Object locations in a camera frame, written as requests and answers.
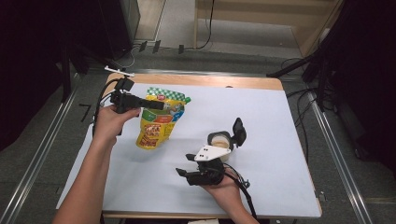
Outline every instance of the snack bag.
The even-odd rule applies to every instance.
[[[169,138],[176,122],[184,114],[184,105],[191,99],[183,93],[155,87],[148,88],[146,99],[165,103],[163,110],[144,108],[140,120],[136,145],[143,149],[155,149]]]

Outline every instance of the white paper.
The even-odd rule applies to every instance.
[[[114,146],[105,211],[218,215],[224,212],[202,188],[189,186],[176,168],[195,171],[185,154],[196,154],[210,133],[226,131],[241,118],[247,140],[228,163],[250,182],[257,215],[320,217],[321,210],[283,91],[178,85],[134,84],[144,98],[149,87],[180,91],[191,98],[171,137],[155,150],[136,146],[140,119],[125,123]],[[91,128],[71,170],[57,208],[74,181],[91,142]]]

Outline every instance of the human arm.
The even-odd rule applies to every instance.
[[[125,121],[140,113],[140,108],[123,114],[117,114],[115,109],[114,105],[100,109],[90,147],[53,224],[99,223],[111,150]]]
[[[230,168],[226,168],[227,174],[236,177]],[[227,213],[235,224],[259,223],[242,204],[239,187],[235,182],[224,176],[218,185],[201,186],[216,200],[216,203]]]

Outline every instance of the human hand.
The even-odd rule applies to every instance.
[[[229,167],[225,172],[235,179],[238,179]],[[218,185],[201,186],[216,200],[216,203],[227,213],[234,223],[250,224],[259,223],[242,204],[239,187],[227,175],[224,176]]]
[[[134,108],[125,111],[125,113],[118,114],[116,113],[116,109],[115,105],[109,105],[99,109],[93,139],[100,139],[114,145],[123,124],[129,119],[138,117],[141,111],[141,108]]]
[[[225,172],[237,178],[230,168],[225,168]],[[212,195],[218,205],[226,213],[229,213],[229,211],[233,210],[235,207],[243,207],[239,187],[227,175],[224,176],[218,185],[206,185],[201,187]]]

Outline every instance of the metal rail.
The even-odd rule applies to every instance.
[[[316,95],[310,92],[308,94],[308,98],[310,101],[313,101],[316,98]],[[330,152],[332,153],[332,158],[334,160],[335,166],[338,170],[341,180],[343,181],[344,187],[346,188],[346,194],[350,200],[350,203],[352,204],[353,210],[355,211],[359,223],[373,223],[369,211],[367,210],[365,202],[361,196],[361,192],[359,191],[359,188],[355,183],[352,174],[349,171],[347,162],[345,161],[341,149],[337,144],[335,136],[332,133],[332,128],[330,127],[329,121],[327,121],[326,114],[320,111],[320,108],[318,107],[316,102],[314,102],[312,106],[318,119],[320,128],[323,131],[324,137],[329,146]]]
[[[46,159],[50,147],[52,146],[53,140],[55,139],[59,129],[64,122],[64,118],[67,115],[67,112],[70,108],[70,105],[73,103],[73,100],[76,96],[76,90],[78,88],[79,76],[75,74],[74,82],[76,82],[76,86],[70,93],[67,100],[62,103],[52,120],[46,134],[44,135],[43,140],[40,143],[35,155],[32,158],[32,161],[29,164],[23,178],[21,179],[19,185],[15,189],[11,200],[9,201],[6,211],[0,218],[0,224],[8,224],[14,223],[17,219],[18,213],[21,211],[21,207],[23,206],[30,189],[35,183],[35,179],[37,178],[38,172],[40,171],[44,160]]]

